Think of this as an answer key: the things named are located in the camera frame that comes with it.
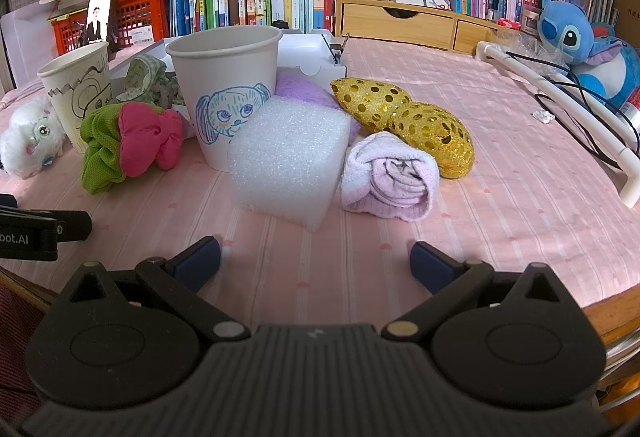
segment gold ornament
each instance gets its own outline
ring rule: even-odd
[[[372,134],[386,130],[394,110],[411,101],[396,85],[361,78],[340,78],[331,88],[340,106]]]
[[[474,144],[465,126],[448,110],[427,103],[401,105],[393,113],[388,130],[433,156],[445,178],[457,179],[471,171]]]

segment white pipe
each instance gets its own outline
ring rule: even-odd
[[[526,65],[520,63],[511,56],[505,54],[497,46],[480,42],[476,49],[476,58],[482,61],[495,59],[510,71],[525,78],[529,83],[535,85],[543,93],[549,96],[556,104],[567,110],[589,133],[602,145],[612,158],[620,166],[620,170],[625,173],[626,184],[620,191],[620,199],[629,208],[632,208],[640,199],[640,159],[633,150],[621,143],[596,117],[592,116],[587,109],[576,102],[571,96],[560,90],[556,85],[546,80],[544,77],[533,71]],[[558,83],[572,83],[562,75],[554,77]],[[572,87],[563,87],[569,93],[582,99],[580,91]],[[629,129],[628,125],[619,120],[607,107],[598,100],[587,95],[587,103],[600,117],[610,125],[620,136],[631,146],[636,146],[636,137]]]

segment white plush toy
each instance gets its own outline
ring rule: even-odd
[[[62,154],[65,131],[49,96],[34,98],[15,110],[0,134],[0,162],[9,175],[27,179]]]

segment cup rim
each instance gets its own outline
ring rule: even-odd
[[[38,78],[48,78],[49,76],[57,74],[60,71],[69,67],[69,64],[71,62],[65,63],[63,59],[65,58],[65,56],[68,58],[71,58],[71,56],[67,56],[67,55],[75,54],[77,58],[73,59],[73,63],[79,62],[82,60],[86,60],[87,58],[90,58],[97,51],[99,51],[100,49],[106,48],[106,46],[108,45],[109,45],[108,42],[95,42],[95,43],[90,43],[89,45],[83,45],[82,47],[78,47],[77,49],[73,49],[73,51],[66,52],[62,56],[58,56],[57,58],[52,59],[50,62],[45,64],[43,67],[41,67],[36,74],[38,75]]]
[[[174,56],[176,58],[218,58],[221,56],[229,56],[232,54],[238,54],[242,52],[252,51],[255,49],[260,49],[272,43],[277,43],[282,38],[282,30],[273,26],[248,26],[248,25],[226,26],[225,29],[234,29],[239,27],[251,27],[252,29],[259,27],[261,29],[269,29],[271,30],[271,32],[273,32],[273,36],[266,40],[262,40],[261,42],[248,43],[245,45],[238,45],[236,47],[228,47],[226,49],[210,49],[206,51],[184,51],[180,49],[180,48],[184,49],[184,46],[182,44],[187,43],[190,40],[190,37],[193,35],[215,34],[218,31],[218,28],[207,29],[204,31],[194,32],[194,33],[182,36],[180,38],[177,38],[176,40],[173,40],[171,43],[169,43],[166,46],[165,52],[172,58]]]

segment purple fluffy toy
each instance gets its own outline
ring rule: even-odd
[[[287,72],[278,75],[276,80],[276,90],[274,96],[301,100],[306,103],[313,103],[329,107],[330,109],[342,110],[342,107],[335,101],[334,97],[326,92],[322,87],[316,85],[299,74]],[[360,124],[355,118],[351,118],[351,129],[349,132],[349,144],[353,143],[360,132]]]

